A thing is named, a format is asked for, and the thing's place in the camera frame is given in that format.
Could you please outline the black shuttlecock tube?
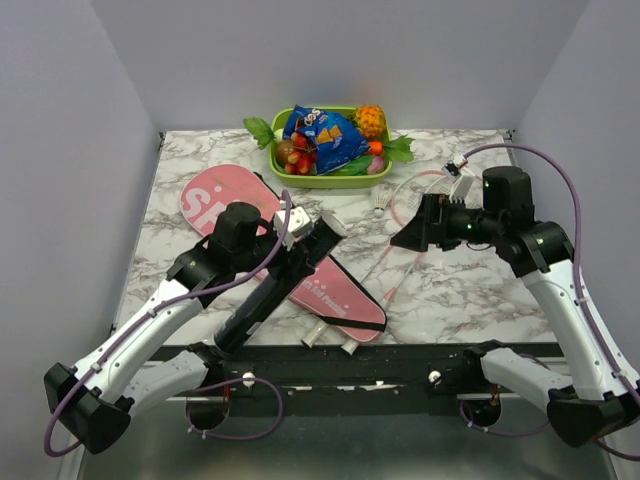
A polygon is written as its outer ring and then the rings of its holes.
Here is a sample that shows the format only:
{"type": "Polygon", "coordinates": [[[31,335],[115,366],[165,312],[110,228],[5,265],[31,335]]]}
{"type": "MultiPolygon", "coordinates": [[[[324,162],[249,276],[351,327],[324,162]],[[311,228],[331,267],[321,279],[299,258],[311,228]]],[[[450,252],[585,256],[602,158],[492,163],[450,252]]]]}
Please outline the black shuttlecock tube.
{"type": "MultiPolygon", "coordinates": [[[[330,212],[323,212],[318,219],[338,218],[330,212]]],[[[268,275],[269,273],[214,335],[214,345],[221,356],[230,356],[242,347],[254,329],[293,292],[275,293],[268,275]]]]}

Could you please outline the white shuttlecock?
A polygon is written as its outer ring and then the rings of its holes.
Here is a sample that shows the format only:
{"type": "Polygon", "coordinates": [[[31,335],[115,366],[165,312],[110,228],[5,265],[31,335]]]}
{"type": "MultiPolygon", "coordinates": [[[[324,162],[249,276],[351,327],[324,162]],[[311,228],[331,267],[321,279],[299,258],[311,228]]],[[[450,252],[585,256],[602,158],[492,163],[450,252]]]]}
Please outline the white shuttlecock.
{"type": "Polygon", "coordinates": [[[376,218],[381,218],[384,215],[391,197],[392,191],[383,185],[376,185],[371,189],[373,214],[376,218]]]}

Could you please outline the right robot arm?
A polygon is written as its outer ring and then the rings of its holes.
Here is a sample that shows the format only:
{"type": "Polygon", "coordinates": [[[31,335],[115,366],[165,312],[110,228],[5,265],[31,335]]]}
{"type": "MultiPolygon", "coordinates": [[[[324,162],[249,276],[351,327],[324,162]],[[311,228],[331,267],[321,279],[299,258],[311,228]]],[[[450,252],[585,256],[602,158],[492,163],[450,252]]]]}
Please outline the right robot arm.
{"type": "Polygon", "coordinates": [[[432,391],[462,394],[503,386],[542,410],[571,447],[635,423],[639,375],[624,361],[597,310],[588,308],[566,232],[535,219],[531,179],[520,168],[489,168],[482,183],[483,202],[475,209],[444,194],[424,195],[390,243],[415,252],[429,246],[449,251],[461,243],[493,246],[542,309],[569,372],[557,374],[498,341],[486,341],[467,348],[456,366],[431,374],[432,391]]]}

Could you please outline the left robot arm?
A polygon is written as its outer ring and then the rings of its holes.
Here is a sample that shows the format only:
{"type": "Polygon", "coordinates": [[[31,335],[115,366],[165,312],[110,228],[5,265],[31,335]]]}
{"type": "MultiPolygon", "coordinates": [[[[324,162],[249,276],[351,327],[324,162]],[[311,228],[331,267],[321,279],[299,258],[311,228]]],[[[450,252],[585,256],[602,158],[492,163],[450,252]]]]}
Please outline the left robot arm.
{"type": "Polygon", "coordinates": [[[214,393],[221,385],[221,360],[243,346],[346,236],[345,226],[333,214],[324,212],[311,220],[287,194],[271,220],[249,203],[229,204],[213,232],[176,258],[130,320],[74,365],[57,363],[47,371],[51,419],[45,430],[46,454],[57,457],[71,451],[53,449],[56,424],[99,454],[145,409],[178,393],[214,393]],[[173,333],[260,272],[266,277],[223,323],[213,345],[191,345],[173,359],[145,368],[173,333]]]}

